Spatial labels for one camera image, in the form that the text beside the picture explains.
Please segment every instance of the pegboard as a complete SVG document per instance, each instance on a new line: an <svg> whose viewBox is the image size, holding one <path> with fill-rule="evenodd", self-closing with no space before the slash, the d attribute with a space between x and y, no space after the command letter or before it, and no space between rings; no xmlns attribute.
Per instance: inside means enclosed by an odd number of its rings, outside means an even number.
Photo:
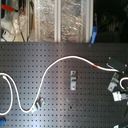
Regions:
<svg viewBox="0 0 128 128"><path fill-rule="evenodd" d="M127 44L0 43L0 72L17 84L22 107L30 108L45 69L58 58L77 55L106 67L109 56L128 63ZM70 71L78 73L77 89L70 90ZM46 74L40 92L45 105L34 114L14 102L1 128L112 128L125 121L126 101L114 102L107 90L113 72L76 59L58 62ZM10 91L0 77L0 112L8 109Z"/></svg>

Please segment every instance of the white object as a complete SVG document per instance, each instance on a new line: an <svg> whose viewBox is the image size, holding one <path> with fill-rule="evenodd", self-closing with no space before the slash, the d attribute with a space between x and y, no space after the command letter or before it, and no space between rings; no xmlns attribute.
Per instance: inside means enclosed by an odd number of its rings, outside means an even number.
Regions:
<svg viewBox="0 0 128 128"><path fill-rule="evenodd" d="M76 76L76 71L71 71L71 85L70 85L70 89L71 90L76 90L76 78L77 76Z"/></svg>
<svg viewBox="0 0 128 128"><path fill-rule="evenodd" d="M119 128L119 125L114 126L114 128Z"/></svg>
<svg viewBox="0 0 128 128"><path fill-rule="evenodd" d="M92 66L94 66L94 67L96 67L96 68L99 68L99 69L101 69L101 70L104 70L104 71L118 72L118 70L116 70L116 69L108 69L108 68L103 68L103 67L100 67L100 66L98 66L98 65L95 65L94 63L90 62L89 60L87 60L87 59L85 59L85 58L82 58L82 57L79 57L79 56L66 56L66 57L62 57L62 58L56 60L55 62L53 62L52 64L50 64L50 65L47 67L47 69L45 70L45 72L44 72L44 74L43 74L43 76L42 76L41 82L40 82L40 86L39 86L39 89L38 89L36 98L35 98L35 100L34 100L32 106L31 106L28 110L24 110L24 109L21 107L20 98L19 98L19 92L18 92L16 83L15 83L15 81L12 79L12 77L9 76L9 75L6 74L6 73L0 73L0 76L4 76L3 78L8 82L8 85L9 85L9 87L10 87L10 92L11 92L11 104L10 104L10 106L9 106L9 109L8 109L6 112L4 112L4 113L0 113L0 115L3 116L3 115L8 114L9 111L11 110L11 107L12 107L13 95L12 95L12 87L11 87L11 84L10 84L9 80L13 83L14 88L15 88L15 90L16 90L17 100L18 100L18 104L19 104L19 107L20 107L21 111L24 112L24 113L29 113L29 112L32 111L32 109L34 108L34 105L36 104L36 101L37 101L37 99L38 99L38 97L39 97L39 94L40 94L41 87L42 87L42 85L43 85L44 77L45 77L46 73L48 72L48 70L49 70L53 65L55 65L56 63L58 63L58 62L60 62L60 61L62 61L62 60L66 60L66 59L78 59L78 60L82 60L82 61L84 61L84 62L87 62L88 64L90 64L90 65L92 65Z"/></svg>
<svg viewBox="0 0 128 128"><path fill-rule="evenodd" d="M112 94L113 94L114 101L121 101L120 92L113 92Z"/></svg>
<svg viewBox="0 0 128 128"><path fill-rule="evenodd" d="M1 42L5 42L5 40L1 38Z"/></svg>
<svg viewBox="0 0 128 128"><path fill-rule="evenodd" d="M6 31L6 30L4 30L2 37L3 37L6 41L8 41L8 42L12 42L13 39L14 39L14 36L11 35L11 34L10 34L8 31Z"/></svg>

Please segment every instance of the power cord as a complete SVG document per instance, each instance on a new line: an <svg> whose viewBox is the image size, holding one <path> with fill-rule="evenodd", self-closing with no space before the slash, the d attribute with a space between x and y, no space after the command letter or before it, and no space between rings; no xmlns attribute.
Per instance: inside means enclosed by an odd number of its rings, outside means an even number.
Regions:
<svg viewBox="0 0 128 128"><path fill-rule="evenodd" d="M25 109L23 109L23 108L21 107L20 98L19 98L19 92L18 92L16 83L15 83L15 81L12 79L12 77L9 76L9 75L6 74L6 73L0 73L0 76L3 76L3 78L7 81L8 85L9 85L9 88L10 88L10 92L11 92L11 103L10 103L9 109L8 109L5 113L0 113L0 115L1 115L1 116L4 116L4 115L8 114L9 111L11 110L11 107L12 107L12 103L13 103L13 93L12 93L12 87L11 87L11 84L10 84L9 80L13 83L14 88L15 88L15 90L16 90L17 99L18 99L18 103L19 103L19 107L20 107L21 111L24 112L24 113L29 113L29 112L31 112L32 109L34 108L34 105L35 105L35 103L36 103L36 101L37 101L37 99L38 99L38 97L39 97L40 90L41 90L41 87L42 87L42 85L43 85L44 77L45 77L46 73L48 72L48 70L49 70L53 65L55 65L56 63L58 63L59 61L66 60L66 59L78 59L78 60L82 60L82 61L84 61L84 62L86 62L86 63L88 63L88 64L90 64L90 65L92 65L92 66L94 66L94 67L96 67L96 68L98 68L98 69L100 69L100 70L103 70L103 71L119 72L119 71L116 70L116 69L109 69L109 68L100 67L100 66L98 66L98 65L96 65L96 64L94 64L94 63L92 63L92 62L90 62L89 60L87 60L87 59L85 59L85 58L82 58L82 57L79 57L79 56L66 56L66 57L62 57L62 58L56 60L55 62L53 62L52 64L50 64L50 65L47 67L47 69L45 70L45 72L44 72L44 74L43 74L43 76L42 76L42 79L41 79L41 83L40 83L40 86L39 86L39 89L38 89L36 98L35 98L35 100L34 100L32 106L31 106L28 110L25 110Z"/></svg>

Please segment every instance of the black cable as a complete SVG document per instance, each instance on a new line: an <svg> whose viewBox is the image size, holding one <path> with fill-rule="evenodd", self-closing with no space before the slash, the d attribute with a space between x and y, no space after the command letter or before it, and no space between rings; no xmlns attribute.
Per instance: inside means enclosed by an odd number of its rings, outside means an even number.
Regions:
<svg viewBox="0 0 128 128"><path fill-rule="evenodd" d="M25 39L24 39L24 36L23 36L23 33L22 33L22 31L21 31L21 36L22 36L22 39L23 39L23 41L25 42Z"/></svg>
<svg viewBox="0 0 128 128"><path fill-rule="evenodd" d="M7 40L5 40L3 37L1 37L1 39L3 39L5 42L8 42Z"/></svg>
<svg viewBox="0 0 128 128"><path fill-rule="evenodd" d="M14 41L15 41L15 39L16 39L16 36L14 36L14 39L13 39L13 41L12 41L12 42L14 42Z"/></svg>

